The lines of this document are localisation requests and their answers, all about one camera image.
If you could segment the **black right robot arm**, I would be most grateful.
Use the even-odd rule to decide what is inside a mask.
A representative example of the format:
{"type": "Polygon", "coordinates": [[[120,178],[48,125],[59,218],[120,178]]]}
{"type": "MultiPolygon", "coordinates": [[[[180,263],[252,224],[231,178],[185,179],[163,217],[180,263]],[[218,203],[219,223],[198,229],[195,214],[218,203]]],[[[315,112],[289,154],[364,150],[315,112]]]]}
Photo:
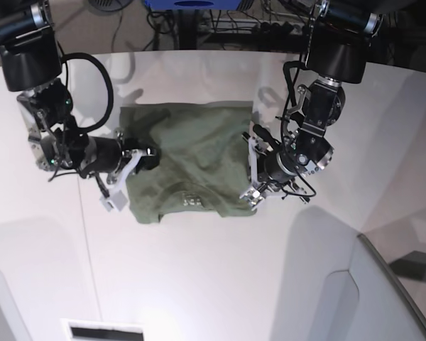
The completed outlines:
{"type": "Polygon", "coordinates": [[[68,172],[81,178],[101,173],[118,177],[152,170],[158,149],[132,137],[91,136],[103,127],[114,108],[113,84],[104,65],[88,53],[65,53],[55,36],[48,1],[0,1],[0,59],[6,86],[17,93],[37,166],[53,177],[68,172]],[[105,113],[90,126],[79,126],[68,89],[69,61],[85,60],[98,69],[106,87],[105,113]],[[141,160],[131,159],[142,153],[141,160]]]}

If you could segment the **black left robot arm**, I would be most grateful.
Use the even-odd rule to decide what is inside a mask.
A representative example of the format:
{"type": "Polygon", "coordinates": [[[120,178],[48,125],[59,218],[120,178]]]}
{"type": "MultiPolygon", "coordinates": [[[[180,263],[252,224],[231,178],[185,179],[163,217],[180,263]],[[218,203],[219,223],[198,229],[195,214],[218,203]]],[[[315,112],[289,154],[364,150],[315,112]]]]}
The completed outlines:
{"type": "Polygon", "coordinates": [[[288,98],[279,116],[279,138],[256,124],[249,141],[251,182],[285,186],[325,169],[333,146],[327,128],[345,105],[344,83],[364,76],[371,39],[381,15],[365,1],[316,1],[310,10],[304,60],[288,61],[283,73],[288,98]]]}

